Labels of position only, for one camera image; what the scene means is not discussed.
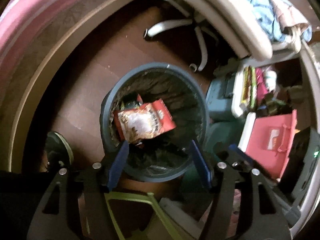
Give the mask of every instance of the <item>green plastic stool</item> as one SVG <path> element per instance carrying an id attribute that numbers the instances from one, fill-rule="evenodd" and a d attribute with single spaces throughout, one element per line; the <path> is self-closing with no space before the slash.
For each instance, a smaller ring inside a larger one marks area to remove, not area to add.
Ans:
<path id="1" fill-rule="evenodd" d="M 164 225 L 165 229 L 168 231 L 170 236 L 172 237 L 173 240 L 183 240 L 178 231 L 175 229 L 175 227 L 172 225 L 170 222 L 169 218 L 167 215 L 164 213 L 164 211 L 161 209 L 161 207 L 158 205 L 157 200 L 154 198 L 153 193 L 149 192 L 147 195 L 138 195 L 138 194 L 132 194 L 132 193 L 122 193 L 122 192 L 110 192 L 110 193 L 105 193 L 104 194 L 108 210 L 110 213 L 110 217 L 112 219 L 113 225 L 116 229 L 116 232 L 120 238 L 120 240 L 149 240 L 148 236 L 146 235 L 147 229 L 144 231 L 136 230 L 132 232 L 132 236 L 130 238 L 125 239 L 117 222 L 116 218 L 113 215 L 113 212 L 111 210 L 109 200 L 110 199 L 117 199 L 117 200 L 126 200 L 126 201 L 135 201 L 135 202 L 142 202 L 146 203 L 152 206 L 155 214 L 159 218 L 159 220 L 162 222 Z"/>

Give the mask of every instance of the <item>pink package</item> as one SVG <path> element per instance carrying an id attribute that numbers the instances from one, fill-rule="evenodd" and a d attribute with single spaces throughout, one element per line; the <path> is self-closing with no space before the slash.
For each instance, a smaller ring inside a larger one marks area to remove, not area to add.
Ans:
<path id="1" fill-rule="evenodd" d="M 265 95 L 268 93 L 266 85 L 263 79 L 263 71 L 261 68 L 256 68 L 256 77 L 257 77 L 257 101 L 258 106 L 261 104 L 261 101 L 264 99 Z"/>
<path id="2" fill-rule="evenodd" d="M 281 178 L 287 167 L 296 124 L 297 110 L 254 121 L 245 153 L 268 171 L 273 179 Z"/>

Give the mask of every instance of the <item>red food package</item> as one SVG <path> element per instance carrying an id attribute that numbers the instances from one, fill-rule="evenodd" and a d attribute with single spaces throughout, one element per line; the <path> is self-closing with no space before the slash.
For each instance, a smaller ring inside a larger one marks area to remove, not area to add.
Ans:
<path id="1" fill-rule="evenodd" d="M 129 143 L 152 139 L 176 127 L 162 99 L 145 103 L 137 109 L 116 110 L 114 122 L 120 138 Z"/>

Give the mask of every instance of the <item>blue clothing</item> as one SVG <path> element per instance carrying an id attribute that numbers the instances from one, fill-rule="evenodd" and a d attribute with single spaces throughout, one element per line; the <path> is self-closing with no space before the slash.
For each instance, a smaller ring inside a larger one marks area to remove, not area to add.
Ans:
<path id="1" fill-rule="evenodd" d="M 257 18 L 261 28 L 265 31 L 271 41 L 287 41 L 291 40 L 290 36 L 282 33 L 279 22 L 270 0 L 248 0 L 253 6 L 253 14 Z M 288 0 L 282 0 L 288 5 L 292 5 Z M 306 29 L 302 38 L 310 41 L 312 37 L 311 26 Z"/>

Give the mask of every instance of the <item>trash can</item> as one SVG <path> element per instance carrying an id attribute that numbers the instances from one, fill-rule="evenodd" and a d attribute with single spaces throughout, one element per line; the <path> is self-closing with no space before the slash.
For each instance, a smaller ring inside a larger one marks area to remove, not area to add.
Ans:
<path id="1" fill-rule="evenodd" d="M 101 104 L 100 128 L 106 154 L 116 152 L 120 143 L 113 112 L 119 109 L 121 99 L 138 93 L 143 102 L 162 99 L 176 128 L 153 139 L 148 144 L 159 145 L 155 153 L 135 152 L 131 145 L 124 171 L 140 181 L 163 182 L 182 175 L 191 165 L 192 158 L 185 153 L 190 140 L 203 143 L 209 114 L 204 95 L 196 81 L 184 70 L 168 63 L 149 63 L 133 69 L 121 78 Z M 161 145 L 172 145 L 161 150 Z"/>

